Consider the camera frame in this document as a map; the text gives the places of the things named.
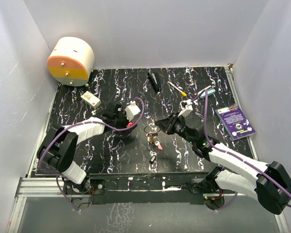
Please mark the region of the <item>metal keyring with keys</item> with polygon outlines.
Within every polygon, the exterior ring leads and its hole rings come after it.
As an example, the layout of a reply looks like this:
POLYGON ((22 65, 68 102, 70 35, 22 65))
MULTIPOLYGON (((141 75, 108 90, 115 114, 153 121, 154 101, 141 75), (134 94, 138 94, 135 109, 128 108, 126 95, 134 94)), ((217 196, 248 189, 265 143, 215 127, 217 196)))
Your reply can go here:
POLYGON ((150 146, 155 145, 155 138, 158 136, 160 129, 156 125, 148 125, 144 127, 144 132, 146 133, 148 144, 150 146))

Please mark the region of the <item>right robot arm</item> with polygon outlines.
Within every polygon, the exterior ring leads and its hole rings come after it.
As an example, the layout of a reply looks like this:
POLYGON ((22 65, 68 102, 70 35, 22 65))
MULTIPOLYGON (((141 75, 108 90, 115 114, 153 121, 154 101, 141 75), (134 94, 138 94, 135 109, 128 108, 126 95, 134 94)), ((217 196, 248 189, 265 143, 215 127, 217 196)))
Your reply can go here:
POLYGON ((191 143, 195 154, 218 165, 204 180, 209 191, 216 193, 223 189, 244 194, 275 215, 289 205, 291 178, 282 164, 244 156, 208 136, 205 123, 187 122, 176 113, 155 121, 155 126, 167 135, 182 137, 191 143))

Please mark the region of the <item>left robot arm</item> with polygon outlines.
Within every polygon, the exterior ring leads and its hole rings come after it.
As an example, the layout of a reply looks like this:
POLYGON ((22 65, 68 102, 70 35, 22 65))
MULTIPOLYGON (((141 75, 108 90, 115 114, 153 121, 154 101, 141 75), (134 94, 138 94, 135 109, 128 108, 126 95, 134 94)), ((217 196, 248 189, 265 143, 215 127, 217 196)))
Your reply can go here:
POLYGON ((87 120, 70 126, 52 126, 37 152, 37 159, 68 178, 75 190, 84 194, 91 185, 86 172, 74 162, 77 145, 110 130, 123 129, 123 134, 130 133, 134 129, 131 122, 140 112, 135 101, 125 109, 111 102, 87 120))

